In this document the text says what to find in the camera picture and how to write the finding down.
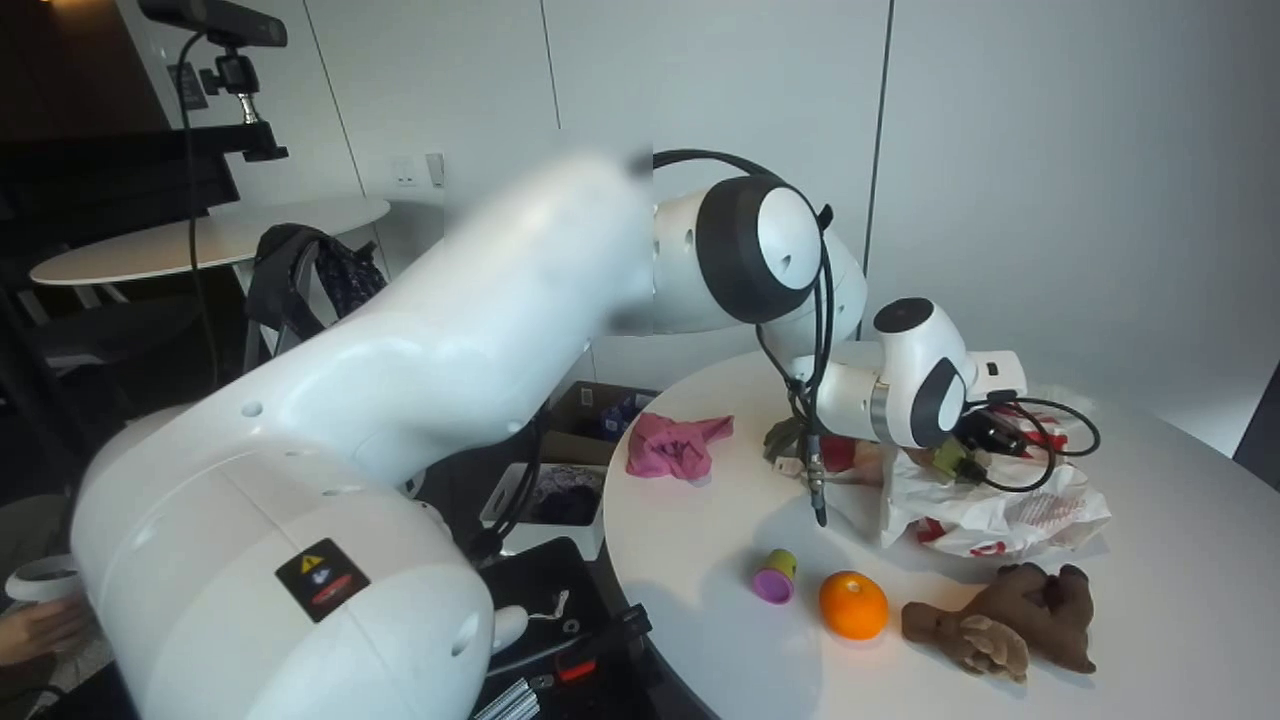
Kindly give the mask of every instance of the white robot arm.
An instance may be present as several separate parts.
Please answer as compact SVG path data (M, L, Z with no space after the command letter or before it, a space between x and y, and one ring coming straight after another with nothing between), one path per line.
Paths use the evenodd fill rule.
M615 310L638 332L763 324L811 371L818 227L788 188L733 188L653 215L633 173L562 155L335 326L116 434L78 487L70 555L141 716L469 716L492 595L396 483L523 429ZM862 277L844 242L827 268L849 335ZM914 350L921 326L947 344ZM827 366L827 423L914 439L932 405L947 423L965 374L941 366L965 344L941 307L905 303L880 332L880 371Z

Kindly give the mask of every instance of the orange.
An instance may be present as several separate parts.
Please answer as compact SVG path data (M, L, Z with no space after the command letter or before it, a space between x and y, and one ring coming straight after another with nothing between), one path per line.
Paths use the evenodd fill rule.
M862 570L831 570L818 590L818 614L837 634L873 638L886 627L886 595Z

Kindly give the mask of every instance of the plush toy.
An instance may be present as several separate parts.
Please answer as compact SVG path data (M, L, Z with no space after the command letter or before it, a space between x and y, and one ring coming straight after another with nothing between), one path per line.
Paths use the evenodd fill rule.
M906 605L905 634L943 646L966 673L1025 681L1032 646L1051 664L1093 673L1095 664L1082 653L1089 620L1089 574L1075 564L1063 564L1058 574L1034 564L1013 564L959 611Z

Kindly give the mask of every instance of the table top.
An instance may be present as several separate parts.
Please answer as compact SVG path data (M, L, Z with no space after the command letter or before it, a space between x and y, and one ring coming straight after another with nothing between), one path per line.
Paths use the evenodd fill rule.
M827 483L816 526L805 483L763 455L788 415L763 357L713 364L649 408L671 421L733 415L713 444L713 481L636 481L625 444L603 483L603 544L653 645L718 716L1277 716L1280 709L1280 493L1201 439L1101 399L1075 399L1103 448L1079 466L1110 504L1082 555L1093 574L1093 675L1032 660L1026 682L966 675L906 645L900 620L875 638L838 638L816 614L827 570L867 570L900 611L906 601L959 608L991 566L894 544L875 547L875 493ZM758 555L801 564L791 605L748 590Z
M222 268L255 257L271 222L311 222L326 236L357 230L386 215L386 199L326 194L302 204L229 204L194 218L194 268ZM78 242L30 268L45 286L124 283L191 273L186 218L156 222L96 242Z

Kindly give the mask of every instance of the table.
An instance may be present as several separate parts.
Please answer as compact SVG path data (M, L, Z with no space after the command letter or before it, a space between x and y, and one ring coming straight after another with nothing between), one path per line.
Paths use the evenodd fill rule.
M194 218L194 268L243 262L271 222L311 222L326 236L357 230L386 215L386 199L326 194L302 204L230 204ZM124 283L191 273L186 218L78 242L30 268L45 286Z
M827 483L831 523L816 526L805 483L758 455L767 423L788 412L763 357L713 364L649 408L735 423L713 444L706 483L636 481L625 450L603 483L603 544L625 595L649 608L674 675L729 720L1280 712L1280 493L1153 415L1075 399L1103 431L1079 466L1110 504L1101 544L1070 555L1093 574L1101 673L1032 660L1026 682L1013 682L959 673L894 625L875 638L818 627L827 570L875 574L894 611L906 601L959 608L988 570L906 544L880 551L867 487ZM767 547L801 561L791 605L748 590Z

